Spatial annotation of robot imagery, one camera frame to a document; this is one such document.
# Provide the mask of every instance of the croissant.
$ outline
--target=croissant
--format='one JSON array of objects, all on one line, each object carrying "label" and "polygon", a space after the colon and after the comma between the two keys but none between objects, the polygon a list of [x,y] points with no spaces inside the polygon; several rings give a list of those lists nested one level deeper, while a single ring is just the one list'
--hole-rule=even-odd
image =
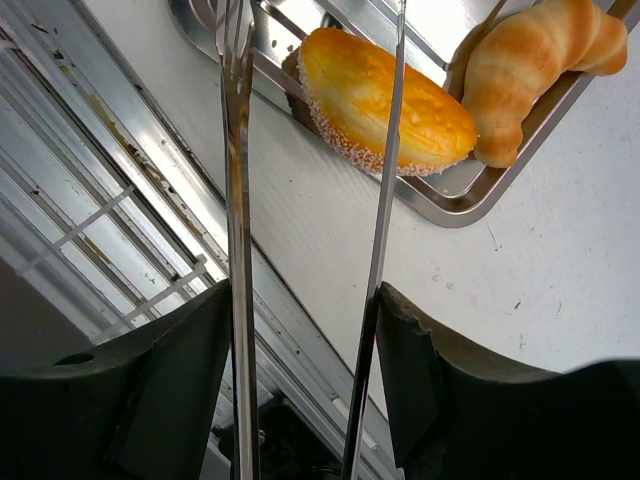
[{"label": "croissant", "polygon": [[476,159],[516,161],[522,121],[567,70],[612,75],[627,62],[627,29],[592,0],[548,0],[491,30],[472,51],[462,106],[478,132]]}]

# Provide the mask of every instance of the metal rod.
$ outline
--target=metal rod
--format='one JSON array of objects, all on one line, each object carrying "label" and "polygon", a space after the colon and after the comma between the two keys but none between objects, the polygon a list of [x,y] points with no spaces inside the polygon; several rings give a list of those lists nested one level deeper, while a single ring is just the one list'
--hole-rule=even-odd
[{"label": "metal rod", "polygon": [[360,462],[360,448],[362,444],[362,430],[364,427],[364,413],[369,389],[369,375],[371,373],[371,361],[375,344],[376,327],[378,323],[378,309],[380,306],[380,284],[384,270],[384,260],[387,250],[387,237],[389,233],[389,220],[391,218],[391,206],[393,203],[393,187],[395,184],[396,170],[398,166],[398,151],[400,137],[398,128],[402,113],[402,94],[404,84],[404,24],[406,2],[401,1],[398,14],[398,38],[396,45],[396,71],[393,83],[393,100],[391,115],[387,130],[385,146],[384,166],[382,170],[382,182],[380,198],[378,200],[378,213],[376,217],[376,229],[373,237],[373,253],[369,281],[367,284],[367,297],[365,301],[362,331],[360,334],[360,346],[356,363],[356,373],[351,395],[351,408],[349,410],[349,422],[347,424],[347,437],[345,441],[342,480],[357,480],[358,465]]},{"label": "metal rod", "polygon": [[59,239],[51,246],[47,246],[45,250],[40,252],[35,258],[31,259],[27,263],[25,263],[22,267],[16,270],[16,275],[19,277],[24,277],[30,270],[33,270],[37,267],[40,262],[45,260],[50,254],[57,252],[62,248],[62,246],[73,240],[78,234],[82,233],[89,225],[98,220],[103,215],[109,213],[114,207],[116,207],[120,202],[122,202],[125,198],[133,193],[136,189],[135,185],[129,185],[125,190],[120,192],[119,195],[109,200],[102,207],[100,207],[97,211],[89,215],[85,220],[76,225],[67,233],[64,237]]},{"label": "metal rod", "polygon": [[207,271],[205,267],[205,264],[207,263],[207,258],[204,255],[198,255],[196,258],[197,258],[197,261],[193,266],[193,270],[187,273],[184,277],[178,278],[178,280],[176,280],[175,282],[171,282],[171,284],[167,288],[165,288],[163,291],[161,291],[157,295],[154,295],[153,297],[151,297],[142,305],[138,306],[138,308],[131,310],[129,313],[127,313],[124,316],[124,320],[127,322],[130,322],[131,320],[135,319],[137,316],[144,315],[146,312],[151,310],[162,300],[164,300],[170,295],[173,295],[175,292],[177,292],[181,288],[188,285],[192,280],[204,275]]}]

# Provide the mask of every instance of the fork handle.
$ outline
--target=fork handle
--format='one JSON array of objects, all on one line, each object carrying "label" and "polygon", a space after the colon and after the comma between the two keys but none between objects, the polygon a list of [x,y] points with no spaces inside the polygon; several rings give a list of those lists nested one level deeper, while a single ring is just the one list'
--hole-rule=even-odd
[{"label": "fork handle", "polygon": [[223,72],[221,87],[226,151],[229,278],[233,309],[231,349],[234,387],[234,479],[257,480],[260,476],[260,460],[247,152],[249,104],[247,102],[240,106],[239,102],[230,101],[226,89],[231,85],[226,84]]}]

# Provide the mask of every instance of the metal fork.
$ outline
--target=metal fork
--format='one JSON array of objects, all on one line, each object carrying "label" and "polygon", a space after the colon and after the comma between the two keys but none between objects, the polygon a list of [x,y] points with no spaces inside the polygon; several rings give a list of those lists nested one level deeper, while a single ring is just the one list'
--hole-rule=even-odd
[{"label": "metal fork", "polygon": [[249,0],[220,0],[215,7],[215,25],[209,28],[215,31],[220,55],[229,279],[233,297],[233,478],[255,480],[260,476],[260,459],[247,153],[254,19]]}]

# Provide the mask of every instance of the bread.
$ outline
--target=bread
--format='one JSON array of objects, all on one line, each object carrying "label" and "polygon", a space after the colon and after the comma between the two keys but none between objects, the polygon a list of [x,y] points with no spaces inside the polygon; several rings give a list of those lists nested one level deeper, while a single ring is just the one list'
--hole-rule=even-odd
[{"label": "bread", "polygon": [[[395,58],[342,30],[319,28],[302,42],[298,70],[311,117],[324,140],[366,172],[381,172]],[[471,116],[445,90],[407,65],[398,175],[428,175],[464,159],[477,134]]]},{"label": "bread", "polygon": [[[300,83],[300,73],[298,72],[298,55],[300,53],[300,47],[293,50],[282,62],[282,71],[289,75],[296,82]],[[299,99],[298,97],[291,95],[289,92],[285,90],[285,96],[287,97],[287,102],[289,103],[289,108],[291,109],[291,116],[295,118],[302,125],[307,127],[313,133],[318,136],[320,135],[320,131],[317,129],[316,124],[313,123],[313,118],[311,117],[311,111],[307,104]]]},{"label": "bread", "polygon": [[516,161],[522,121],[567,70],[619,72],[627,29],[591,0],[548,0],[491,30],[471,53],[462,105],[478,129],[476,159],[496,168]]}]

